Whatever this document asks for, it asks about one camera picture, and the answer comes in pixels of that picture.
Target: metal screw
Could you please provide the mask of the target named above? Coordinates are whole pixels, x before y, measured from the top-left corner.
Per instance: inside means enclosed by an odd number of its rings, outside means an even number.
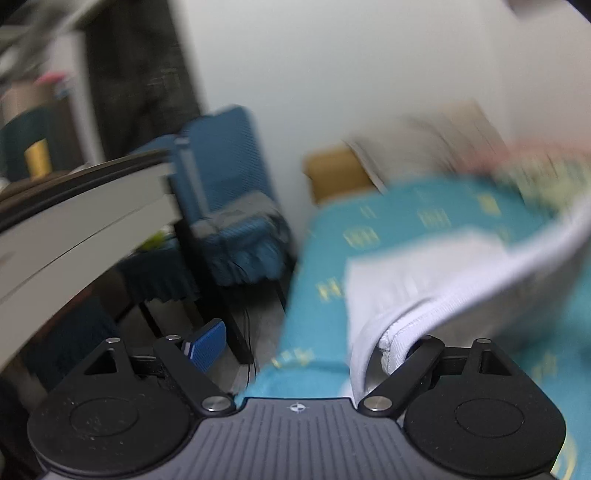
[[[227,397],[215,395],[203,400],[201,405],[207,411],[224,411],[232,406],[232,402]]]
[[[376,395],[374,397],[368,397],[363,401],[366,408],[371,411],[384,411],[388,410],[392,406],[392,400],[386,397]]]

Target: round pad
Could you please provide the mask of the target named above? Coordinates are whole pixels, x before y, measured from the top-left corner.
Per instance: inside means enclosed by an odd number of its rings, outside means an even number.
[[[462,377],[441,377],[408,407],[404,430],[419,451],[468,477],[522,478],[549,471],[566,434],[550,400],[513,377],[483,375],[485,382]]]
[[[504,400],[477,398],[456,408],[456,422],[471,434],[494,439],[519,430],[523,414],[515,405]]]
[[[28,434],[51,469],[75,476],[123,476],[171,455],[186,438],[189,411],[169,392],[129,379],[54,391],[31,416]]]

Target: white table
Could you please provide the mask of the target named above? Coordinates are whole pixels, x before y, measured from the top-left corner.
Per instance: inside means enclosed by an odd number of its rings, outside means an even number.
[[[0,369],[78,292],[179,219],[162,158],[130,155],[0,202]]]

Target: chair back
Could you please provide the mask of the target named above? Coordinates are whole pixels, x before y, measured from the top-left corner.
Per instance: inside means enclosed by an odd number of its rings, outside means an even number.
[[[198,118],[181,133],[199,172],[210,211],[259,190],[274,199],[271,184],[245,108]]]
[[[176,135],[162,135],[134,150],[133,153],[143,153],[150,150],[168,150],[168,161],[174,166],[174,173],[171,175],[178,201],[181,204],[183,213],[187,217],[189,225],[197,222],[203,215],[197,201],[196,189],[191,183],[191,177],[185,172],[181,147],[178,145]]]

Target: floor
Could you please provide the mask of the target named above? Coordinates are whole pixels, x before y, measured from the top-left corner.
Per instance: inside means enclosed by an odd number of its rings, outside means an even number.
[[[279,298],[269,283],[232,288],[225,294],[246,341],[250,340],[258,370],[269,363],[277,349],[284,317]],[[154,300],[148,307],[165,335],[187,333],[203,325],[192,302],[161,303]],[[129,312],[119,328],[126,345],[130,347],[149,346],[154,343],[155,337],[137,308]],[[236,394],[244,390],[248,379],[254,380],[255,367],[251,365],[249,368],[247,365],[238,364],[226,347],[222,356],[207,372],[207,376],[223,391]]]

